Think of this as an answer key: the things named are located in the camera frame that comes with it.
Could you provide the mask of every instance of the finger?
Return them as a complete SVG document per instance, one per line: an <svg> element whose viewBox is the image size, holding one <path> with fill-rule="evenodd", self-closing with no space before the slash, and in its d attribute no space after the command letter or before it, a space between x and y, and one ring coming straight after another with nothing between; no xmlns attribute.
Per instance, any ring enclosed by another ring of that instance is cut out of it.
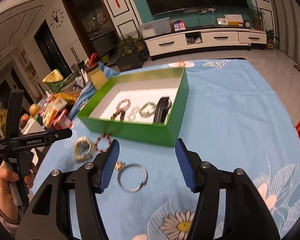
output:
<svg viewBox="0 0 300 240"><path fill-rule="evenodd" d="M32 188L32 187L33 187L33 183L27 184L27 188Z"/></svg>
<svg viewBox="0 0 300 240"><path fill-rule="evenodd" d="M28 184L33 183L33 181L34 181L34 176L33 176L32 172L30 171L30 173L25 176L25 183L28 185Z"/></svg>
<svg viewBox="0 0 300 240"><path fill-rule="evenodd" d="M37 172L37 167L34 165L34 163L31 163L30 169L32 172Z"/></svg>
<svg viewBox="0 0 300 240"><path fill-rule="evenodd" d="M19 180L18 174L15 172L8 170L6 168L0 169L0 182L7 182L7 181L17 181Z"/></svg>

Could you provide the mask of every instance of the teal wall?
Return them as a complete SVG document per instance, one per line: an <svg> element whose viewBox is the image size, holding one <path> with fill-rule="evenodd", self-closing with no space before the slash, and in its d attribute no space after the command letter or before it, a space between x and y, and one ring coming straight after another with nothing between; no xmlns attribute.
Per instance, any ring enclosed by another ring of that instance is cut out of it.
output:
<svg viewBox="0 0 300 240"><path fill-rule="evenodd" d="M133 0L141 20L143 23L151 22L154 20L170 17L170 19L178 19L183 20L186 24L186 27L199 26L199 25L207 25L212 22L212 13L183 13L183 11L165 13L157 16L152 16L149 6L146 0ZM247 0L248 4L252 4L252 0ZM249 20L251 25L252 17L248 14L246 9L235 8L235 7L217 7L215 11L215 20L217 18L224 18L225 14L241 14L244 20Z"/></svg>

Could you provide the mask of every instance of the drawer handle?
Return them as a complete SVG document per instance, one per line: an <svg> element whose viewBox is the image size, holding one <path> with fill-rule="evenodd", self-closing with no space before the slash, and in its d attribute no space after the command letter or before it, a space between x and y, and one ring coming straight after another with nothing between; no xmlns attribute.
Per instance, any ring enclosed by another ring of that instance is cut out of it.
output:
<svg viewBox="0 0 300 240"><path fill-rule="evenodd" d="M162 43L162 44L159 44L159 46L167 46L167 45L172 45L172 44L174 44L174 41L168 42L168 43Z"/></svg>

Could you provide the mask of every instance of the blue gripper pad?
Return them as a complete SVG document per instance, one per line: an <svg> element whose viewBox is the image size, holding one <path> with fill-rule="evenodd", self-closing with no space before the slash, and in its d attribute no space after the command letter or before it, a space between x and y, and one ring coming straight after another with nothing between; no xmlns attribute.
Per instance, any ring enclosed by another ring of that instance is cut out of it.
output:
<svg viewBox="0 0 300 240"><path fill-rule="evenodd" d="M194 169L192 168L186 154L188 150L180 138L176 141L175 152L186 185L193 192L195 188Z"/></svg>
<svg viewBox="0 0 300 240"><path fill-rule="evenodd" d="M114 140L113 143L114 146L109 147L108 150L110 151L109 157L106 160L106 163L103 166L103 169L101 171L101 182L99 184L99 189L101 190L101 192L103 192L109 186L110 179L114 171L114 166L117 163L119 157L119 152L120 152L119 142L117 140Z"/></svg>

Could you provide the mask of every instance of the bracelet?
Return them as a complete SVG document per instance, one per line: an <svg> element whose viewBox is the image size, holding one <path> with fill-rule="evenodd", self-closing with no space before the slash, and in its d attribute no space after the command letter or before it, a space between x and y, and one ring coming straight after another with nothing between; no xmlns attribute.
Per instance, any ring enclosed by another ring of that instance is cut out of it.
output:
<svg viewBox="0 0 300 240"><path fill-rule="evenodd" d="M140 110L140 107L138 107L138 106L134 106L131 109L131 112L127 116L128 120L130 122L134 121L137 118L136 114L139 112L139 110Z"/></svg>
<svg viewBox="0 0 300 240"><path fill-rule="evenodd" d="M164 123L171 105L169 97L161 97L154 112L153 123Z"/></svg>
<svg viewBox="0 0 300 240"><path fill-rule="evenodd" d="M111 116L110 120L114 120L119 114L120 114L120 121L123 121L124 116L126 114L126 111L124 111L124 110L115 111L114 114Z"/></svg>
<svg viewBox="0 0 300 240"><path fill-rule="evenodd" d="M126 189L125 187L122 186L121 184L121 174L122 172L129 168L129 167L139 167L141 168L144 173L145 173L145 179L143 182L140 183L140 186L139 187L136 187L136 188L133 188L133 189ZM146 183L147 183L147 180L148 180L148 173L147 173L147 170L144 166L140 165L140 164L137 164L137 163L132 163L132 164L128 164L128 165L125 165L124 162L121 162L121 161L118 161L114 167L117 171L118 171L118 177L117 177L117 180L118 180L118 184L120 186L120 188L122 188L124 191L127 191L127 192L137 192L139 189L141 189Z"/></svg>
<svg viewBox="0 0 300 240"><path fill-rule="evenodd" d="M122 105L122 103L124 102L128 102L126 106L124 107L120 107ZM117 105L117 111L127 111L129 109L129 107L131 106L131 101L129 98L123 99L121 100L118 105Z"/></svg>
<svg viewBox="0 0 300 240"><path fill-rule="evenodd" d="M74 157L76 161L85 161L93 156L94 148L91 146L92 143L87 137L80 137L75 141L74 144ZM83 148L89 147L86 154L81 154Z"/></svg>
<svg viewBox="0 0 300 240"><path fill-rule="evenodd" d="M111 145L111 142L112 142L112 141L111 141L111 138L110 138L109 135L107 135L107 134L100 135L100 136L98 137L98 139L96 140L96 143L94 144L94 147L95 147L97 153L103 153L103 152L108 151L108 149L109 149L109 147L107 147L107 148L105 148L105 149L102 149L102 150L100 150L100 149L98 148L98 143L99 143L100 140L103 139L103 138L106 138L106 139L108 140L109 146Z"/></svg>
<svg viewBox="0 0 300 240"><path fill-rule="evenodd" d="M152 111L149 112L149 111L146 111L144 112L143 110L147 107L147 106L152 106ZM154 102L147 102L145 103L139 110L139 114L142 118L148 118L150 117L151 115L154 115L154 112L155 112L155 108L157 107L157 105L154 103Z"/></svg>

